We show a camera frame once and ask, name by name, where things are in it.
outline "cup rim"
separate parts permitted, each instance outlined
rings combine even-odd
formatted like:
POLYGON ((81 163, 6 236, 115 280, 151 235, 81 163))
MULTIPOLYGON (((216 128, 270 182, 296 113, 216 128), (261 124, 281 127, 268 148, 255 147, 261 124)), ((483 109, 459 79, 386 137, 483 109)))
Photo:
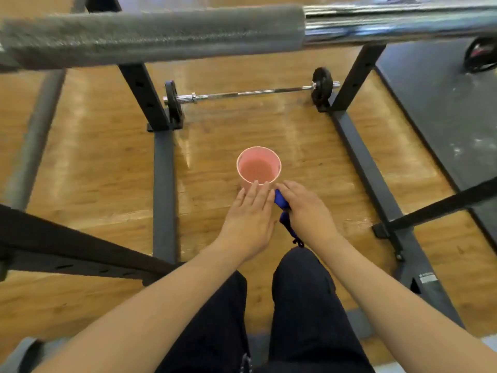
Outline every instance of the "cup rim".
POLYGON ((274 152, 274 150, 270 149, 270 148, 266 148, 266 147, 261 147, 261 146, 255 146, 255 147, 250 147, 250 148, 247 148, 245 149, 243 152, 241 152, 239 155, 238 155, 238 158, 237 158, 237 172, 238 172, 238 175, 240 176, 240 178, 242 178, 245 182, 247 183, 250 183, 250 184, 253 184, 253 182, 251 181, 247 181, 243 175, 241 175, 240 173, 240 169, 239 169, 239 163, 240 163, 240 158, 242 157, 242 154, 245 153, 247 150, 251 150, 253 148, 263 148, 263 149, 266 149, 268 151, 270 151, 272 154, 274 154, 276 156, 276 158, 278 159, 278 163, 279 163, 279 170, 278 170, 278 174, 274 177, 274 179, 272 181, 270 181, 270 183, 276 181, 279 177, 279 175, 281 174, 281 159, 280 157, 274 152))

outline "black weight plate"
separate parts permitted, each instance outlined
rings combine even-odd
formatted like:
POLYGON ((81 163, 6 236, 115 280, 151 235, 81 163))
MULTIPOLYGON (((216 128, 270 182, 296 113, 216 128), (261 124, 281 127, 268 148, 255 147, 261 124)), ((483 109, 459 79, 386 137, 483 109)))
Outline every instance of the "black weight plate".
POLYGON ((181 128, 183 124, 183 111, 181 104, 178 102, 178 93, 174 81, 165 82, 165 95, 167 97, 167 108, 169 109, 169 118, 174 124, 173 129, 181 128))
POLYGON ((316 88, 312 91, 311 97, 317 107, 326 105, 333 93, 333 78, 325 67, 317 68, 312 75, 312 81, 316 88))
POLYGON ((497 67, 497 40, 476 38, 464 54, 464 68, 470 73, 484 72, 497 67))

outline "black pants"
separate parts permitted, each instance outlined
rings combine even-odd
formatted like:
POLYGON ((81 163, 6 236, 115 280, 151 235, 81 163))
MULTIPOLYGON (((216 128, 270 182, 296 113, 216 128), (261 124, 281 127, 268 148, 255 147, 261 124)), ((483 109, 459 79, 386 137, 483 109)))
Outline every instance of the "black pants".
MULTIPOLYGON (((245 278, 235 272, 191 320, 156 373, 239 372, 242 356, 249 352, 246 290, 245 278)), ((295 247, 283 257, 272 295, 269 362, 257 372, 374 372, 332 277, 312 251, 295 247)))

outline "forearm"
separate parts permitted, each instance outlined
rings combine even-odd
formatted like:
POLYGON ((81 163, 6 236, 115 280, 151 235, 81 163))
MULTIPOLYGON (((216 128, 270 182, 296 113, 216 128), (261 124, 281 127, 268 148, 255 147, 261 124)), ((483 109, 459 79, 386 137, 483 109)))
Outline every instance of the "forearm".
POLYGON ((215 242, 98 319, 35 373, 152 373, 202 305, 242 263, 215 242))
POLYGON ((408 373, 490 372, 497 354, 338 236, 315 249, 408 373))

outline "foam bar pad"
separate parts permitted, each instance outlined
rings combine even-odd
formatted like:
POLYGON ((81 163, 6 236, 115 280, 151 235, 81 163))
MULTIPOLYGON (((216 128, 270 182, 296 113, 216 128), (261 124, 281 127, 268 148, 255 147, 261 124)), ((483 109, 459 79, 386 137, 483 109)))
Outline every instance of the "foam bar pad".
POLYGON ((18 68, 56 69, 301 49, 301 5, 5 20, 4 55, 18 68))

